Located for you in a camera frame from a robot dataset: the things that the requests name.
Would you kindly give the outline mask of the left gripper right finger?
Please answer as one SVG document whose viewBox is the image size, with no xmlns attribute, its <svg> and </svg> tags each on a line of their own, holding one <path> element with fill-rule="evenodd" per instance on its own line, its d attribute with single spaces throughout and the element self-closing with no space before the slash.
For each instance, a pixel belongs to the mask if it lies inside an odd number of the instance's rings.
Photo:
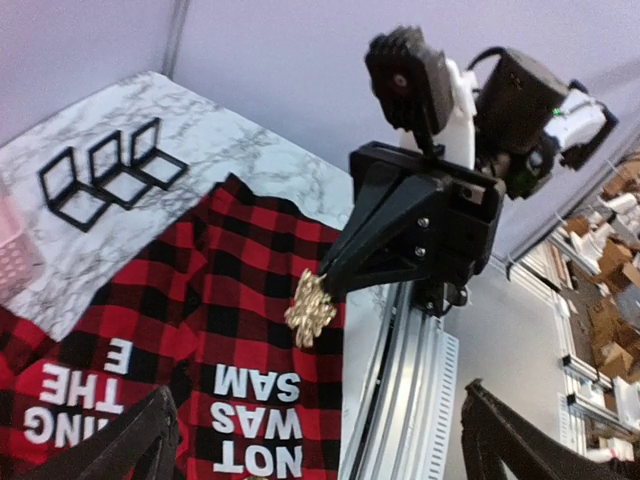
<svg viewBox="0 0 640 480">
<path fill-rule="evenodd" d="M 468 479 L 637 479 L 639 463 L 597 463 L 561 445 L 475 379 L 461 411 L 462 451 Z"/>
</svg>

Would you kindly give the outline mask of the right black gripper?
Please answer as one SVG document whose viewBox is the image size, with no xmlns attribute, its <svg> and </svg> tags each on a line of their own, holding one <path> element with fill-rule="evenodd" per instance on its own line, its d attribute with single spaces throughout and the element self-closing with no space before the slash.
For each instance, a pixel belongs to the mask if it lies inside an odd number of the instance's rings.
<svg viewBox="0 0 640 480">
<path fill-rule="evenodd" d="M 491 254 L 504 183 L 380 142 L 351 153 L 350 174 L 354 210 L 318 272 L 331 298 L 414 281 L 424 310 L 465 305 Z"/>
</svg>

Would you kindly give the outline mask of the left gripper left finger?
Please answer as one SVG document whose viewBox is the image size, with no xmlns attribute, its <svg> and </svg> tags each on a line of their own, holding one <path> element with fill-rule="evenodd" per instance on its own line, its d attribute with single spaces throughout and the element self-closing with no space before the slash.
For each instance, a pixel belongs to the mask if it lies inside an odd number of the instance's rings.
<svg viewBox="0 0 640 480">
<path fill-rule="evenodd" d="M 161 386 L 89 439 L 23 479 L 171 479 L 179 440 L 170 388 Z"/>
</svg>

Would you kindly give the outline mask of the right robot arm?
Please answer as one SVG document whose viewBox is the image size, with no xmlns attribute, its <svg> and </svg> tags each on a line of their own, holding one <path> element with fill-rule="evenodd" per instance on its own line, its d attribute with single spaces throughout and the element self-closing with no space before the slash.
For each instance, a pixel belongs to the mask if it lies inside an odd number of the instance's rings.
<svg viewBox="0 0 640 480">
<path fill-rule="evenodd" d="M 365 64 L 387 121 L 414 149 L 370 142 L 350 156 L 354 208 L 312 282 L 316 305 L 349 292 L 419 281 L 433 313 L 461 305 L 491 256 L 505 199 L 525 199 L 556 165 L 583 167 L 616 126 L 578 82 L 493 47 L 478 85 L 426 45 L 380 37 Z"/>
</svg>

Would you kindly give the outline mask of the red black plaid shirt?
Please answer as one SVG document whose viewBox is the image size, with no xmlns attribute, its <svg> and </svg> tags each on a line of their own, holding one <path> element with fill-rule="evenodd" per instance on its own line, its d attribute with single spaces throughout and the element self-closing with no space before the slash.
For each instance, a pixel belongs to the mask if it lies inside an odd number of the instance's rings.
<svg viewBox="0 0 640 480">
<path fill-rule="evenodd" d="M 337 236 L 229 175 L 104 284 L 63 339 L 3 310 L 2 477 L 166 385 L 176 478 L 336 478 L 345 316 L 301 348 L 284 314 Z"/>
</svg>

